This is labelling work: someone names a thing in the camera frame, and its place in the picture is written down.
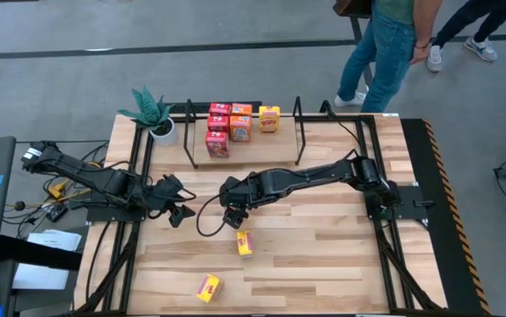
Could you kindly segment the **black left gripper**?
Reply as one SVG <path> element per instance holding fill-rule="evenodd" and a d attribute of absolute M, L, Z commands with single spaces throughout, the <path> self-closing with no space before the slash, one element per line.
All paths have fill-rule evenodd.
<path fill-rule="evenodd" d="M 173 228 L 178 228 L 183 218 L 194 217 L 196 213 L 186 205 L 176 206 L 175 203 L 183 203 L 186 198 L 179 194 L 183 189 L 182 183 L 172 174 L 164 174 L 164 178 L 158 182 L 158 196 L 161 208 L 170 211 L 169 223 Z"/>

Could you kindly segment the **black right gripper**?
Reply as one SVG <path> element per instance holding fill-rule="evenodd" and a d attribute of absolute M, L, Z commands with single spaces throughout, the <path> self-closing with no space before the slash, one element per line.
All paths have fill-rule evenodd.
<path fill-rule="evenodd" d="M 260 176 L 251 174 L 243 180 L 229 177 L 219 189 L 219 201 L 223 207 L 227 207 L 224 222 L 230 227 L 239 229 L 243 221 L 249 217 L 246 209 L 258 208 L 263 203 Z"/>

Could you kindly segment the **yellow Corn Pops cereal box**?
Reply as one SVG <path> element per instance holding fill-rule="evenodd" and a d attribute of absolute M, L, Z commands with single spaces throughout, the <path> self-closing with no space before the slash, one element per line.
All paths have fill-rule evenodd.
<path fill-rule="evenodd" d="M 238 254 L 242 258 L 250 258 L 253 255 L 252 237 L 249 231 L 237 232 Z"/>
<path fill-rule="evenodd" d="M 196 293 L 196 297 L 205 302 L 210 303 L 216 298 L 216 295 L 220 292 L 223 287 L 223 280 L 211 274 L 207 274 Z"/>
<path fill-rule="evenodd" d="M 261 106 L 259 108 L 259 127 L 262 133 L 275 133 L 279 129 L 280 108 Z"/>

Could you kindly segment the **white plant pot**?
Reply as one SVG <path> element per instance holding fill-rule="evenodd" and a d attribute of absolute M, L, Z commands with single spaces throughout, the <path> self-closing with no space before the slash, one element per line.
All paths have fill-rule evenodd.
<path fill-rule="evenodd" d="M 165 125 L 162 129 L 151 130 L 150 135 L 154 143 L 158 146 L 175 145 L 179 140 L 178 130 L 171 118 L 165 121 Z"/>

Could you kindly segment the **green snake plant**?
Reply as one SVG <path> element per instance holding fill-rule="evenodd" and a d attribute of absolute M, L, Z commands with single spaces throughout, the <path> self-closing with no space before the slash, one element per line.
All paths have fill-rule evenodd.
<path fill-rule="evenodd" d="M 139 111 L 133 112 L 126 109 L 118 110 L 118 113 L 128 117 L 138 126 L 145 127 L 153 132 L 168 132 L 172 124 L 168 123 L 172 105 L 164 103 L 164 97 L 155 101 L 150 91 L 145 86 L 141 92 L 132 89 L 133 97 L 136 101 Z"/>

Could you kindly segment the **black power adapter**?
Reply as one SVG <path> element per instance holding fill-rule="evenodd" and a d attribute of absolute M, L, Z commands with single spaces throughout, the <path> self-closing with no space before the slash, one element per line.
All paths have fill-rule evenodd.
<path fill-rule="evenodd" d="M 52 223 L 59 221 L 69 210 L 65 204 L 57 203 L 51 204 L 45 208 L 46 219 Z"/>

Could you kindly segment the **white paper sheet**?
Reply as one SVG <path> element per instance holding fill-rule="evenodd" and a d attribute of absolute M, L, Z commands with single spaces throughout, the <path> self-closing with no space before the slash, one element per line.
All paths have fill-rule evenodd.
<path fill-rule="evenodd" d="M 60 291 L 66 286 L 69 271 L 20 263 L 15 273 L 14 290 Z"/>
<path fill-rule="evenodd" d="M 53 229 L 44 232 L 31 232 L 27 237 L 28 242 L 65 251 L 76 251 L 81 240 L 81 234 Z"/>

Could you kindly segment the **person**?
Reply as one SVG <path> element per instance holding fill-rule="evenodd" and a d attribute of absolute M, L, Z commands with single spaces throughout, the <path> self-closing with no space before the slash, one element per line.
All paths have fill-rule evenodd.
<path fill-rule="evenodd" d="M 506 22 L 506 0 L 468 0 L 437 33 L 426 61 L 427 69 L 433 73 L 439 72 L 442 69 L 444 45 L 484 16 L 486 19 L 478 31 L 466 39 L 464 47 L 474 52 L 481 60 L 494 62 L 498 55 L 488 37 Z"/>
<path fill-rule="evenodd" d="M 371 1 L 370 21 L 344 66 L 334 104 L 381 113 L 400 90 L 414 44 L 430 42 L 443 0 Z"/>

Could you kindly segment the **brown bag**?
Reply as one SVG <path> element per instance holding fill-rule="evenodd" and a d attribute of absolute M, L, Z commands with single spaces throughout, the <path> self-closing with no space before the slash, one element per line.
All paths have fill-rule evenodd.
<path fill-rule="evenodd" d="M 340 17 L 370 18 L 372 14 L 372 1 L 335 0 L 333 10 Z"/>

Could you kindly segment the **person's hand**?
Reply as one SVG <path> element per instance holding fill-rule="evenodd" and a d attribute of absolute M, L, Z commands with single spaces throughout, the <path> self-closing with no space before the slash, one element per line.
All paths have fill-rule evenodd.
<path fill-rule="evenodd" d="M 413 65 L 425 61 L 429 56 L 430 49 L 431 44 L 429 41 L 417 41 L 414 44 L 413 56 L 409 64 Z"/>

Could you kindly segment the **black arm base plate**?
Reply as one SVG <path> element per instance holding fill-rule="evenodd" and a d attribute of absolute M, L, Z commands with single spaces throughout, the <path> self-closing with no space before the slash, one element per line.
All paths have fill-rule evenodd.
<path fill-rule="evenodd" d="M 113 206 L 90 206 L 86 220 L 95 222 L 139 222 L 147 216 L 146 210 L 124 210 Z"/>
<path fill-rule="evenodd" d="M 435 203 L 425 200 L 419 187 L 401 186 L 391 182 L 389 188 L 380 187 L 363 193 L 367 216 L 370 219 L 393 220 L 428 218 L 427 208 Z"/>

